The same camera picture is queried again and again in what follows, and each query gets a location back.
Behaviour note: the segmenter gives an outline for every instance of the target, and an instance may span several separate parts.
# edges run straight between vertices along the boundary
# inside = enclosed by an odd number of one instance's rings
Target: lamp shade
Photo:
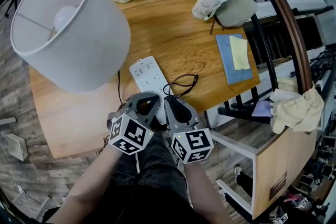
[[[14,50],[57,86],[83,92],[118,72],[131,34],[113,0],[22,0],[10,39]]]

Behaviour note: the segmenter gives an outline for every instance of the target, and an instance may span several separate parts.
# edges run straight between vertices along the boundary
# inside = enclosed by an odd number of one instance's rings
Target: paper
[[[230,36],[230,45],[235,70],[250,69],[247,58],[247,40]]]

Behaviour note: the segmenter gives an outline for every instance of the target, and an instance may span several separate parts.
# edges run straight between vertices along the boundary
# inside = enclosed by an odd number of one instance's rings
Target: shoe
[[[239,176],[243,172],[240,164],[237,164],[235,167],[235,182],[237,182],[237,176]]]

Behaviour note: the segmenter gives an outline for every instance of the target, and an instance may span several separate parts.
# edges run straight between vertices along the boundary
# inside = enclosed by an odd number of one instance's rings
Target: blue notebook
[[[222,57],[223,61],[227,84],[234,84],[243,80],[252,79],[253,74],[251,69],[235,70],[231,52],[230,36],[243,38],[241,34],[216,35],[220,56]]]

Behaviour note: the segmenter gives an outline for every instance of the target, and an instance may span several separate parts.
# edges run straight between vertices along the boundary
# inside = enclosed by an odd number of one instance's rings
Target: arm
[[[222,200],[199,162],[184,165],[194,210],[211,224],[231,224]]]
[[[113,168],[121,155],[121,151],[108,144],[76,181],[65,202],[47,222],[81,223],[105,193]]]

